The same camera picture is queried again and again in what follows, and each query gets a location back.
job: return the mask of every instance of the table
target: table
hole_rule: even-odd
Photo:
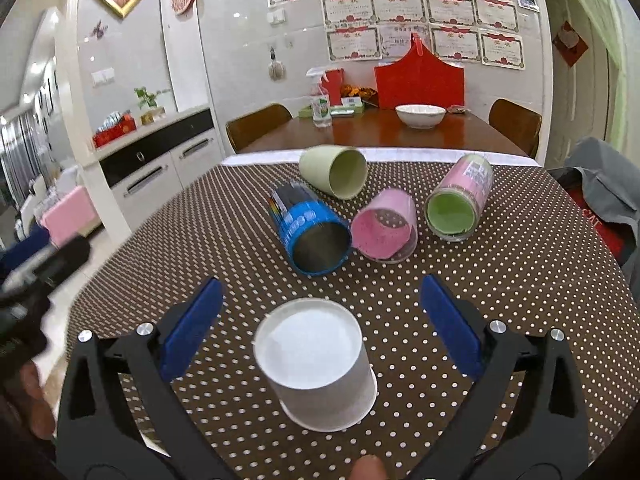
[[[456,156],[448,150],[364,152],[370,161],[366,188],[348,202],[324,197],[348,219],[387,186],[402,187],[423,203]],[[295,164],[282,163],[298,155],[235,156],[155,213],[72,305],[68,349],[85,328],[106,337],[158,320],[213,274],[226,287],[224,314],[173,388],[220,456],[241,478],[344,480],[354,460],[374,453],[393,478],[402,478],[471,386],[418,306],[422,276],[436,272],[485,318],[502,319],[518,332],[540,334],[553,326],[565,332],[584,387],[590,457],[596,458],[640,396],[640,319],[612,254],[548,173],[530,158],[487,154],[495,184],[469,240],[443,242],[420,217],[418,247],[404,262],[378,264],[354,252],[336,272],[309,278],[292,272],[265,207],[274,183],[300,178]],[[372,161],[386,156],[394,162]],[[308,295],[351,309],[378,380],[373,410],[345,432],[318,434],[292,423],[251,351],[266,313]],[[136,422],[152,438],[137,393],[123,380]],[[499,441],[520,380],[514,374],[483,449]]]
[[[318,144],[362,147],[452,148],[526,155],[498,130],[472,113],[447,114],[433,130],[406,126],[395,110],[367,108],[351,118],[334,118],[331,128],[294,118],[249,144],[240,153],[309,148]]]

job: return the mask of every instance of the green curtain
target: green curtain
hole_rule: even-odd
[[[578,1],[584,7],[593,27],[602,38],[610,58],[619,71],[613,125],[610,137],[607,140],[614,148],[622,151],[626,136],[626,55],[623,48],[622,24],[618,5],[615,0]]]

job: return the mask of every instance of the white cup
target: white cup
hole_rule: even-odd
[[[333,301],[301,298],[273,310],[255,333],[254,355],[284,412],[308,430],[345,430],[376,401],[360,326]]]

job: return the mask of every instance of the brown chair back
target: brown chair back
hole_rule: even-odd
[[[527,155],[536,156],[542,126],[539,113],[507,99],[498,99],[489,112],[489,124]]]
[[[226,124],[226,134],[237,153],[290,119],[289,110],[280,104],[272,104],[257,112],[229,121]]]

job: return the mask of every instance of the black drawer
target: black drawer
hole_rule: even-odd
[[[123,178],[127,178],[155,158],[212,128],[211,112],[204,110],[125,146],[100,161],[107,184],[109,187],[115,186]]]

